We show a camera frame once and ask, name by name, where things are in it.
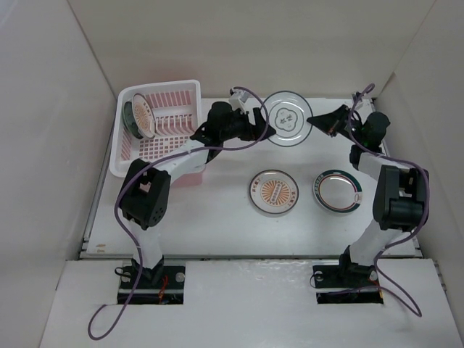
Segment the white plate grey rim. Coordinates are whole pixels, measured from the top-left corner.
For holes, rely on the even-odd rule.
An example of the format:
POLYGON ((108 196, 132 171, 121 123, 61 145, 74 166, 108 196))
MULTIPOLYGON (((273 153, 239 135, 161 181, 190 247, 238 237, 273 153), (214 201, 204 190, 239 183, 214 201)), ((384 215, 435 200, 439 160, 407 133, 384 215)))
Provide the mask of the white plate grey rim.
POLYGON ((308 101, 293 91, 278 91, 264 100, 275 134, 268 140, 280 147, 293 147, 302 143, 312 130, 307 118, 313 116, 308 101))

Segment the blue floral plate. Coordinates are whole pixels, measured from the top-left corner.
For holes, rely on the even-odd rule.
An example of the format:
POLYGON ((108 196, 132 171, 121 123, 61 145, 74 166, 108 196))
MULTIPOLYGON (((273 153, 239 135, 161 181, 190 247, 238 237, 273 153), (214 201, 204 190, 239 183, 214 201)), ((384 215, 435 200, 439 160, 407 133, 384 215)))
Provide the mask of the blue floral plate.
POLYGON ((132 108, 132 102, 131 101, 127 101, 126 103, 124 103, 122 119, 123 119, 125 129, 134 138, 137 138, 137 139, 142 139, 143 138, 143 136, 138 131, 138 126, 137 126, 135 118, 133 116, 133 108, 132 108))

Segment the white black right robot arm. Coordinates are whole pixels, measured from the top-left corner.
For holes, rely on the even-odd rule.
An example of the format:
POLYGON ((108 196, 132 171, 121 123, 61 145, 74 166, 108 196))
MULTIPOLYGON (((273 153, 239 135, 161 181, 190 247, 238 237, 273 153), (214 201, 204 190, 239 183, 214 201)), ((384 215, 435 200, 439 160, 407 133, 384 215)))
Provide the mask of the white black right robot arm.
POLYGON ((390 125, 388 117, 372 112, 365 121, 342 105, 333 112, 309 117, 307 122, 330 137, 353 141, 349 161, 353 168, 377 183, 373 219, 361 237, 350 244, 336 265, 315 265, 318 289, 360 288, 378 280, 376 261, 402 233, 412 232, 428 219, 428 172, 398 159, 387 159, 381 142, 390 125))

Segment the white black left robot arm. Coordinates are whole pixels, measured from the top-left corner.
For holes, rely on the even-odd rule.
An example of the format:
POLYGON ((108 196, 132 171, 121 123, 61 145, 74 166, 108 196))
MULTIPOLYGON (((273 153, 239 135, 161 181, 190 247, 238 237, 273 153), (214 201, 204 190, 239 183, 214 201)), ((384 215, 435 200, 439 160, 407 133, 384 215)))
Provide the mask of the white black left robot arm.
POLYGON ((207 121, 183 146, 155 162, 142 159, 132 161, 114 208, 116 221, 136 248, 136 256, 129 270, 132 282, 137 284, 140 281, 148 288, 157 286, 162 279, 164 257, 156 237, 143 241, 124 225, 122 219, 134 222, 143 231, 154 227, 167 212, 172 183, 186 174, 201 170, 222 151, 248 148, 227 149, 224 147, 226 141, 237 138, 255 145, 275 135, 276 130, 270 126, 266 106, 255 107, 252 111, 253 123, 249 121, 247 112, 234 109, 228 102, 217 101, 212 104, 207 121))

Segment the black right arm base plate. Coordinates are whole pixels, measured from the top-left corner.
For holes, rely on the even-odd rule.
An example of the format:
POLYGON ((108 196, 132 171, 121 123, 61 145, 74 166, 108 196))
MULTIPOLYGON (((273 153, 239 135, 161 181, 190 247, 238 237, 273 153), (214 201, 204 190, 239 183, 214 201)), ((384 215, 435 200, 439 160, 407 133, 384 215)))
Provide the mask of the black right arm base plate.
POLYGON ((384 303, 375 270, 352 272, 340 265, 313 265, 316 301, 319 305, 384 303))

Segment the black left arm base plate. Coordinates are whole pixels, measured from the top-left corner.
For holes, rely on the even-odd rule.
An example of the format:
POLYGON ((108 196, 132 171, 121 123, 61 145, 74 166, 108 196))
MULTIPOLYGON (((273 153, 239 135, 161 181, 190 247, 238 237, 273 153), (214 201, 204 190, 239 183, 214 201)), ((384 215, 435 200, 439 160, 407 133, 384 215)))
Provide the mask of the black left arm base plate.
MULTIPOLYGON (((184 302, 185 270, 183 265, 157 266, 155 270, 144 271, 130 305, 182 305, 184 302)), ((117 303, 123 305, 135 283, 138 270, 133 265, 115 268, 120 278, 117 303)))

